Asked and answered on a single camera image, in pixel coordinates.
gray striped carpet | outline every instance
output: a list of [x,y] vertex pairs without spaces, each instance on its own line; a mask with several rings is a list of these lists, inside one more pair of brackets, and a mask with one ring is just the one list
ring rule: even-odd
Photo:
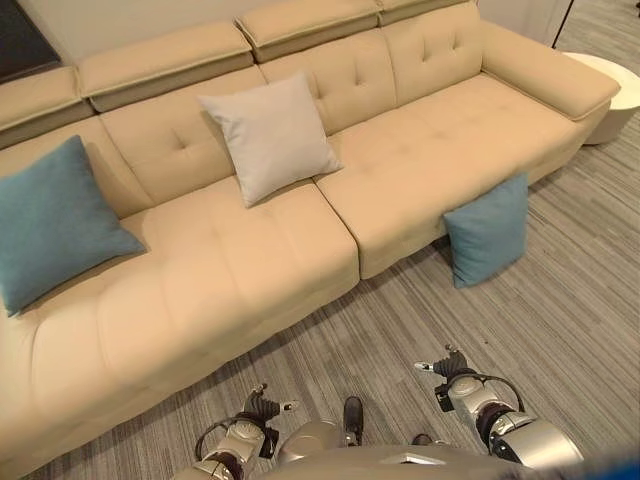
[[[559,48],[640,72],[635,0],[578,0]],[[425,431],[482,451],[412,370],[454,343],[480,371],[511,379],[529,410],[555,423],[587,457],[640,443],[640,115],[618,140],[583,148],[530,192],[528,252],[485,284],[455,290],[439,241],[198,384],[31,479],[168,479],[192,461],[198,434],[235,413],[261,381],[302,408],[277,419],[283,437],[309,419],[366,405],[368,444]],[[258,469],[268,467],[259,462]]]

beige sofa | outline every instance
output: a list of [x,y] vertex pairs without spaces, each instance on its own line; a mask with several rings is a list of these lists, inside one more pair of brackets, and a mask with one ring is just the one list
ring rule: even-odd
[[[196,96],[299,70],[345,168],[247,209]],[[0,308],[0,478],[82,445],[340,297],[516,172],[535,182],[560,168],[618,88],[455,0],[272,4],[237,26],[97,55],[76,73],[79,85],[66,70],[62,93],[31,88],[0,117],[0,140],[22,140],[0,151],[0,176],[80,135],[109,204],[148,252],[80,275],[17,318]],[[0,101],[15,88],[0,86]],[[59,127],[40,135],[42,125]]]

throw pillow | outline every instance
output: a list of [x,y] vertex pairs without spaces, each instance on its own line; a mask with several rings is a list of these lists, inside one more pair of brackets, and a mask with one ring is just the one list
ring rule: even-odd
[[527,185],[526,173],[516,175],[444,215],[456,288],[476,285],[524,254]]
[[104,200],[79,136],[0,179],[0,225],[9,315],[105,260],[144,251]]
[[220,124],[247,207],[303,178],[342,168],[303,73],[221,97],[198,97]]

side table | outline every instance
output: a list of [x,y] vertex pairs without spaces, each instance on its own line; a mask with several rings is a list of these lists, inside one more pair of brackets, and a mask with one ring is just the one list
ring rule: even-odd
[[640,77],[631,70],[604,58],[584,53],[563,53],[609,75],[620,84],[620,91],[611,100],[609,113],[584,143],[585,145],[596,145],[613,140],[640,109]]

wall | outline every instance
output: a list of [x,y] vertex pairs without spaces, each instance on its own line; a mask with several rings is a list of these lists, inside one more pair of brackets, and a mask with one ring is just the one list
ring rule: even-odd
[[18,0],[66,63],[275,0]]
[[479,0],[486,20],[551,46],[571,0]]

